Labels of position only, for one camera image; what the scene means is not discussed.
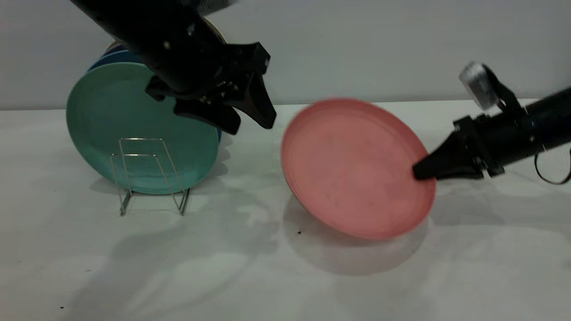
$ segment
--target white tabletop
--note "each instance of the white tabletop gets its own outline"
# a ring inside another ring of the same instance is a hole
[[[435,148],[473,102],[384,103]],[[571,186],[528,159],[438,183],[429,219],[390,242],[332,231],[292,196],[278,106],[224,136],[186,216],[132,200],[76,152],[65,112],[0,111],[0,320],[569,320]],[[542,161],[569,170],[566,149]]]

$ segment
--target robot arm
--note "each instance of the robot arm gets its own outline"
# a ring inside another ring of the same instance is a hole
[[[240,126],[234,108],[261,127],[274,125],[262,80],[270,55],[260,43],[225,44],[200,16],[228,0],[71,1],[155,72],[141,90],[157,101],[176,98],[175,114],[230,134]]]
[[[537,169],[539,153],[571,141],[571,87],[521,107],[483,64],[471,63],[460,79],[482,109],[497,105],[502,112],[455,121],[444,143],[414,166],[417,179],[479,179],[482,170],[493,177],[502,174],[505,165],[534,155]]]

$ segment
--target metal plate stand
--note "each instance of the metal plate stand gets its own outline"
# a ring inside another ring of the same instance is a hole
[[[160,163],[159,157],[156,154],[129,154],[129,153],[125,153],[124,149],[123,149],[123,142],[125,142],[125,141],[143,141],[143,142],[159,141],[162,143],[164,151],[166,152],[166,154],[168,156],[168,161],[171,163],[172,169],[174,170],[174,172],[176,174],[176,178],[178,179],[178,182],[180,184],[180,189],[182,190],[182,199],[180,200],[180,204],[179,204],[179,202],[176,201],[175,193],[172,191],[171,183],[168,181],[167,175],[164,173],[164,169]],[[188,197],[190,196],[190,190],[191,189],[190,188],[184,189],[184,187],[182,185],[182,181],[180,180],[180,176],[176,170],[174,163],[172,162],[171,154],[168,152],[168,148],[167,148],[167,145],[164,143],[164,140],[162,138],[121,138],[119,140],[119,150],[121,151],[120,154],[111,154],[110,161],[111,161],[111,168],[113,169],[113,178],[115,179],[115,185],[117,186],[117,193],[119,194],[119,202],[121,204],[120,215],[125,216],[125,214],[127,213],[127,205],[129,204],[129,200],[133,197],[133,193],[134,193],[132,188],[131,188],[131,182],[129,181],[129,173],[127,171],[127,163],[125,162],[125,157],[153,157],[156,160],[156,164],[159,167],[160,173],[163,175],[164,182],[166,183],[168,190],[171,193],[172,200],[174,200],[176,207],[179,211],[179,214],[181,216],[184,216],[184,212],[186,211],[186,206],[188,205]],[[125,177],[127,178],[128,190],[127,190],[127,194],[125,195],[125,199],[123,199],[123,197],[121,196],[121,194],[122,194],[121,193],[121,187],[119,186],[119,181],[117,180],[117,172],[115,170],[114,159],[117,157],[121,157],[121,159],[123,161],[123,169],[125,170]]]

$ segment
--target pink plate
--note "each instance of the pink plate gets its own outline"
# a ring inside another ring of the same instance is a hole
[[[412,166],[428,155],[415,133],[368,102],[332,99],[289,124],[282,167],[306,209],[347,234],[387,239],[413,230],[430,212],[436,180]]]

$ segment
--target blue plate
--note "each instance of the blue plate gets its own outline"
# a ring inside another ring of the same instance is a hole
[[[141,63],[119,62],[85,74],[67,101],[71,139],[83,158],[102,176],[114,181],[111,154],[119,154],[120,138],[163,138],[182,181],[181,188],[163,147],[156,142],[126,142],[125,153],[156,154],[174,191],[199,183],[218,153],[216,128],[172,112],[175,99],[157,102],[144,91],[152,70]],[[150,158],[126,158],[132,189],[146,194],[170,191]],[[121,159],[115,169],[119,184],[128,188]]]
[[[108,65],[110,63],[118,63],[118,62],[135,62],[135,63],[143,64],[140,61],[140,59],[135,57],[134,54],[131,54],[130,51],[122,50],[122,51],[117,51],[115,53],[109,53],[109,54],[106,54],[105,56],[101,57],[99,60],[97,60],[97,62],[95,62],[88,69],[87,72],[90,72],[91,70],[93,70],[97,67]],[[216,129],[216,130],[218,132],[218,143],[220,143],[220,140],[222,139],[222,132],[219,129]]]

